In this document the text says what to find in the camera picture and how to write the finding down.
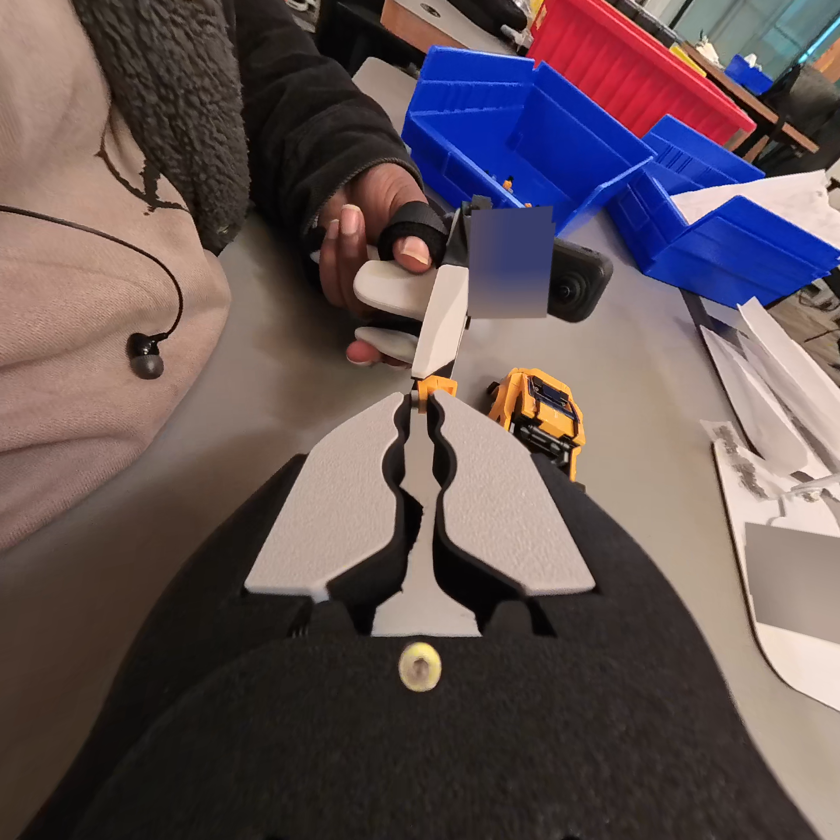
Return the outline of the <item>white paper bag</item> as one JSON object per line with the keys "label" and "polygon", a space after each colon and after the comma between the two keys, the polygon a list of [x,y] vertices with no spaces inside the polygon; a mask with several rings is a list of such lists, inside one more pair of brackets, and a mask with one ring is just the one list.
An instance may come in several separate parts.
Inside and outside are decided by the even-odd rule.
{"label": "white paper bag", "polygon": [[769,387],[729,342],[699,330],[750,444],[776,474],[804,473],[810,449]]}
{"label": "white paper bag", "polygon": [[793,418],[818,444],[831,467],[839,467],[839,390],[819,365],[751,298],[738,305],[742,351]]}

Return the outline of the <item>person's left hand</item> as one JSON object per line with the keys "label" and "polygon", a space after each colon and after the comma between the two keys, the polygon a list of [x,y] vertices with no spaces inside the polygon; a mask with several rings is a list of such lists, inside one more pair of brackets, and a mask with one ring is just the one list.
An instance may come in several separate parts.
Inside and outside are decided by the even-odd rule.
{"label": "person's left hand", "polygon": [[[325,298],[331,305],[359,317],[370,314],[354,294],[354,278],[368,260],[368,244],[376,244],[396,211],[407,203],[427,203],[424,191],[399,164],[378,164],[355,176],[322,207],[314,227],[323,228],[318,276]],[[394,260],[406,270],[423,274],[432,266],[424,241],[401,238],[393,246]],[[405,369],[407,365],[384,356],[373,345],[354,340],[346,358],[356,366],[385,363]]]}

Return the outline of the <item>silver metal rod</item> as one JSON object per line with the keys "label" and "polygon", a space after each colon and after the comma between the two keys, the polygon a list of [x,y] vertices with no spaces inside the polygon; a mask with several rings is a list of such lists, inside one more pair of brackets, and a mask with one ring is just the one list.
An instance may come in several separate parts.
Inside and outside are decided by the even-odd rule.
{"label": "silver metal rod", "polygon": [[808,503],[815,503],[823,498],[823,492],[830,490],[839,484],[839,473],[833,473],[817,479],[807,480],[792,486],[783,492],[779,497],[780,515],[787,517],[795,502],[804,500]]}

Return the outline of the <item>white paper sheet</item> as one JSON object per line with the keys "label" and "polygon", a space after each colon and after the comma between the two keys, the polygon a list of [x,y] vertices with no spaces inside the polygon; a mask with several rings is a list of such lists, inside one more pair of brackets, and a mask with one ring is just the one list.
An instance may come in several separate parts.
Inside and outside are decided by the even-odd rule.
{"label": "white paper sheet", "polygon": [[695,223],[732,198],[742,196],[824,241],[838,245],[839,212],[831,204],[824,171],[765,177],[671,197],[688,223]]}

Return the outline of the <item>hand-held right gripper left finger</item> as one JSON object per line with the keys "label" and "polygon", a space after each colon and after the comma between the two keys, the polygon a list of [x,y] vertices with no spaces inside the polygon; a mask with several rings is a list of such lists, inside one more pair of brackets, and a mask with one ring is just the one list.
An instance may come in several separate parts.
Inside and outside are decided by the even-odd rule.
{"label": "hand-held right gripper left finger", "polygon": [[330,597],[329,586],[396,534],[397,489],[385,456],[400,439],[394,392],[347,419],[305,458],[245,579],[249,593]]}

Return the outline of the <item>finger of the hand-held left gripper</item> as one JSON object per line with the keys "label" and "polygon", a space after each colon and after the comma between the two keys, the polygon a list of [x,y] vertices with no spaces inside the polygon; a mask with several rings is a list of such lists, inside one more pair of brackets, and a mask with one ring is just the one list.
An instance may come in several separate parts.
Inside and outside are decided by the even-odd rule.
{"label": "finger of the hand-held left gripper", "polygon": [[421,381],[455,361],[467,321],[469,269],[443,265],[436,274],[411,370]]}

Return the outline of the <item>wooden desk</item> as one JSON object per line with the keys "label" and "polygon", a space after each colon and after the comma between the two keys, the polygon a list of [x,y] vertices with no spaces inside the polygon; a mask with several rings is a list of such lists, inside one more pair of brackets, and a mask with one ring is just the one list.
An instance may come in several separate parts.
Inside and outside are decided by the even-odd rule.
{"label": "wooden desk", "polygon": [[679,47],[707,73],[710,84],[718,88],[752,121],[756,122],[755,138],[742,129],[740,134],[728,142],[727,148],[730,151],[738,152],[745,161],[750,163],[756,161],[769,142],[775,140],[792,149],[795,155],[814,154],[819,151],[820,147],[813,140],[762,103],[746,88],[729,78],[723,70],[710,62],[688,41],[683,41]]}

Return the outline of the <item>person's left forearm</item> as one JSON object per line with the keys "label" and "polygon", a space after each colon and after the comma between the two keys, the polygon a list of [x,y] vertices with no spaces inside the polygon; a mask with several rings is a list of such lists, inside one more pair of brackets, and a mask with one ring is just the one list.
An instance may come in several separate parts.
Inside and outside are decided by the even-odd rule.
{"label": "person's left forearm", "polygon": [[251,197],[305,245],[328,200],[382,164],[422,179],[392,122],[281,1],[231,2]]}

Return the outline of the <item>red plastic bin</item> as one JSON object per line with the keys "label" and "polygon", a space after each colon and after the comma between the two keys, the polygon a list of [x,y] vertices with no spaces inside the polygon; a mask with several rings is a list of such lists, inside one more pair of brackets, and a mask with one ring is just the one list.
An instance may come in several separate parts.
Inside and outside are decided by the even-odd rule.
{"label": "red plastic bin", "polygon": [[642,138],[664,116],[724,145],[756,123],[708,79],[603,1],[548,1],[528,56]]}

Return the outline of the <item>small blue bin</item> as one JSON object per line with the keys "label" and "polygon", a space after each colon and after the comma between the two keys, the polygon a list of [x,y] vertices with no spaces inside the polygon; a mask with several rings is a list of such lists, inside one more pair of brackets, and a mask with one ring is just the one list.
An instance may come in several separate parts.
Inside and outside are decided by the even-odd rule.
{"label": "small blue bin", "polygon": [[772,77],[763,71],[755,54],[733,56],[725,67],[724,74],[756,97],[766,93],[774,84]]}

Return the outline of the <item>black office chair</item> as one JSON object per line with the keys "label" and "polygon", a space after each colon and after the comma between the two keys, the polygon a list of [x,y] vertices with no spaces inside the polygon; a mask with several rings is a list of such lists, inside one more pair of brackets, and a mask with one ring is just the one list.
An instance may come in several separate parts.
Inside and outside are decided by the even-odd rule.
{"label": "black office chair", "polygon": [[813,65],[790,68],[761,101],[818,145],[815,153],[798,154],[776,139],[776,145],[759,162],[767,176],[824,171],[837,161],[839,90]]}

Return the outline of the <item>dark fleece jacket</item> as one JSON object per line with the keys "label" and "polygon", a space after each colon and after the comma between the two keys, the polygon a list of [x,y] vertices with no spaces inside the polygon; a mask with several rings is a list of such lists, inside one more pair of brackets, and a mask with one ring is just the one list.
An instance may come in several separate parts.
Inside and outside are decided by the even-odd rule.
{"label": "dark fleece jacket", "polygon": [[137,175],[112,175],[148,212],[190,215],[205,250],[236,237],[249,175],[235,46],[235,4],[74,1],[111,92],[143,156]]}

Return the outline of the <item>beige hoodie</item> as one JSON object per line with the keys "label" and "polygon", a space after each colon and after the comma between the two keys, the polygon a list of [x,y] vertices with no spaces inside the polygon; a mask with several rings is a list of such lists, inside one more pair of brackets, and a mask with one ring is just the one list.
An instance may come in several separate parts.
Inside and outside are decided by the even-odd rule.
{"label": "beige hoodie", "polygon": [[143,166],[71,3],[2,2],[2,204],[147,250],[185,305],[160,345],[162,377],[141,380],[125,345],[172,325],[164,272],[90,234],[2,214],[2,551],[142,455],[214,351],[230,301],[190,215],[148,212],[101,157],[123,177]]}

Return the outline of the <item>clear bag of dark pieces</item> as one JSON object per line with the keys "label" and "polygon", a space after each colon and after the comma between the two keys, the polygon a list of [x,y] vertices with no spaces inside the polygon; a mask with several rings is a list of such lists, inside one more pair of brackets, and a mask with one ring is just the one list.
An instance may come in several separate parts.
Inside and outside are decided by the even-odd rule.
{"label": "clear bag of dark pieces", "polygon": [[772,472],[767,462],[746,446],[731,422],[700,420],[699,423],[709,437],[716,462],[751,496],[771,500],[789,491],[791,484]]}

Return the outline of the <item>yellow lego car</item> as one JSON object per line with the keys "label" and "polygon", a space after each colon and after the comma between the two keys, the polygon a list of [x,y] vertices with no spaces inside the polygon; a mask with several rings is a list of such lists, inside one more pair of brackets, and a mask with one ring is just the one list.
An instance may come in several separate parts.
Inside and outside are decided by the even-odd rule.
{"label": "yellow lego car", "polygon": [[585,431],[570,388],[541,370],[515,368],[486,392],[492,398],[489,419],[575,482]]}

